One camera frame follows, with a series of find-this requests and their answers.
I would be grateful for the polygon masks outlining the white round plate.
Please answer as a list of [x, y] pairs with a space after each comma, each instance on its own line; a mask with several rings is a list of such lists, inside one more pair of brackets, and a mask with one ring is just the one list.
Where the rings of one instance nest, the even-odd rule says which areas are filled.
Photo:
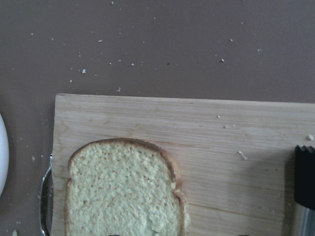
[[5, 124], [0, 116], [0, 194], [2, 194], [7, 179], [9, 165], [9, 145]]

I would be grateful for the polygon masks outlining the wooden cutting board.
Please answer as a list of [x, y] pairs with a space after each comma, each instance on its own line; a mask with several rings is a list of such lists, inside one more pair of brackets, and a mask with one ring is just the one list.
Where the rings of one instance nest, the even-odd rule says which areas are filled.
[[67, 163], [94, 140], [145, 140], [176, 160], [192, 236], [289, 236], [294, 149], [314, 146], [304, 103], [58, 94], [51, 235], [64, 235]]

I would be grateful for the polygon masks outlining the black metal tongs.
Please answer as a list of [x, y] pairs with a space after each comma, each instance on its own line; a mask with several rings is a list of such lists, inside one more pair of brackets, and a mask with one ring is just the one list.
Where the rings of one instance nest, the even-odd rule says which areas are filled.
[[315, 149], [296, 146], [294, 157], [294, 236], [315, 234]]

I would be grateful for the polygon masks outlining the bread slice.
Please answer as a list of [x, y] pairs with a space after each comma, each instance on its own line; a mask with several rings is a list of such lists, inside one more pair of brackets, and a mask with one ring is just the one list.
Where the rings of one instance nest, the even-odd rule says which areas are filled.
[[188, 201], [174, 158], [138, 139], [88, 143], [68, 161], [67, 236], [187, 236]]

